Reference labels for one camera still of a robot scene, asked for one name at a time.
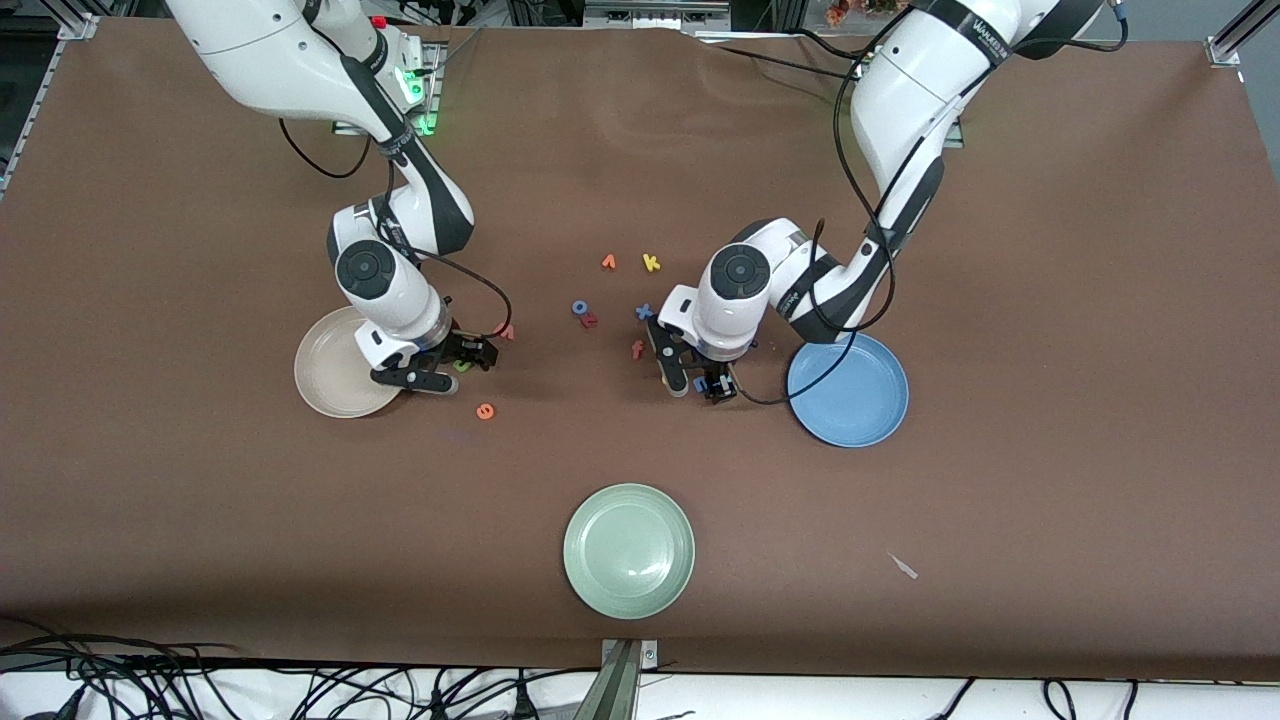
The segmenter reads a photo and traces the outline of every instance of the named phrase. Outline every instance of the beige plate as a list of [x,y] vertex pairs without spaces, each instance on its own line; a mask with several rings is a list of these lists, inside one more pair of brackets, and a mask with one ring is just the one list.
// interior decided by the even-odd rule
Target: beige plate
[[307,331],[293,359],[293,382],[316,413],[361,418],[387,406],[399,388],[378,384],[356,346],[365,316],[355,307],[334,310]]

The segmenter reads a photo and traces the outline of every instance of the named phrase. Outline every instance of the blue plate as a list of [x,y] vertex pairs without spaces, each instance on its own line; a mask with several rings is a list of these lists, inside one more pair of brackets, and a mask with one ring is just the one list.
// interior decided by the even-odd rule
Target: blue plate
[[[787,373],[796,392],[827,372],[849,341],[808,343]],[[906,372],[887,347],[859,334],[849,356],[813,389],[791,401],[800,423],[818,439],[840,447],[867,447],[893,434],[906,416]]]

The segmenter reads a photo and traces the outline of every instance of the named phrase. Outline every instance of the robotic arm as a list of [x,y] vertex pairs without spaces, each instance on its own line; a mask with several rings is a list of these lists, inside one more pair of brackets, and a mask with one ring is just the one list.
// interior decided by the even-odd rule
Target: robotic arm
[[[1108,0],[1114,8],[1120,1]],[[1101,5],[913,0],[852,94],[854,136],[882,199],[854,259],[841,265],[787,219],[744,228],[716,252],[696,288],[676,286],[649,319],[667,389],[677,397],[687,393],[687,370],[696,368],[705,372],[709,400],[733,397],[730,364],[750,348],[768,307],[805,342],[846,338],[842,328],[865,315],[890,254],[901,252],[933,200],[946,133],[986,77],[1019,42],[1019,53],[1034,59],[1053,54],[1061,42],[1042,40],[1074,37]]]
[[457,380],[435,372],[440,363],[460,359],[489,369],[497,350],[484,337],[456,332],[447,300],[417,268],[424,254],[462,250],[475,217],[408,124],[410,99],[397,95],[403,70],[388,55],[393,44],[396,53],[410,53],[412,44],[374,28],[358,0],[169,0],[169,9],[239,104],[279,118],[360,127],[407,181],[385,201],[378,195],[339,210],[329,228],[338,284],[367,318],[356,341],[372,378],[452,393]]

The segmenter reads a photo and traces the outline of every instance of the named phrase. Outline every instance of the plate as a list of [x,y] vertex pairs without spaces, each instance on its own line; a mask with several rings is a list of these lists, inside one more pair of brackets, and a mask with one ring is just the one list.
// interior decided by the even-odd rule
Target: plate
[[[801,347],[791,360],[787,392],[804,388],[827,372],[847,342]],[[813,389],[792,398],[791,410],[823,442],[867,447],[902,424],[908,397],[902,364],[879,341],[859,334],[844,363]]]
[[659,489],[607,487],[568,521],[564,573],[582,602],[602,615],[657,615],[676,602],[694,574],[694,529]]
[[360,310],[347,306],[329,313],[302,338],[293,357],[293,382],[316,413],[330,418],[361,418],[387,406],[399,388],[375,383],[369,363],[356,345],[365,324]]

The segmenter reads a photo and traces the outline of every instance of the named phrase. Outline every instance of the brown table mat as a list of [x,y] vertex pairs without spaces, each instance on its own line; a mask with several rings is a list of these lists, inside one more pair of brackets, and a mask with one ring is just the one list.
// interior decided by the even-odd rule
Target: brown table mat
[[[343,305],[329,217],[385,167],[306,168],[169,22],[68,47],[0,204],[0,607],[310,659],[581,665],[630,635],[685,670],[1280,670],[1280,195],[1199,46],[992,77],[873,332],[910,411],[859,451],[671,398],[630,357],[632,309],[754,219],[826,217],[847,259],[836,81],[666,31],[485,31],[445,77],[429,145],[477,217],[457,259],[509,292],[517,340],[454,397],[342,421],[293,354]],[[292,127],[329,167],[358,155]],[[500,319],[426,270],[465,325]],[[797,342],[772,315],[760,341],[742,379],[773,395]],[[684,597],[637,623],[561,566],[573,509],[618,482],[698,538]]]

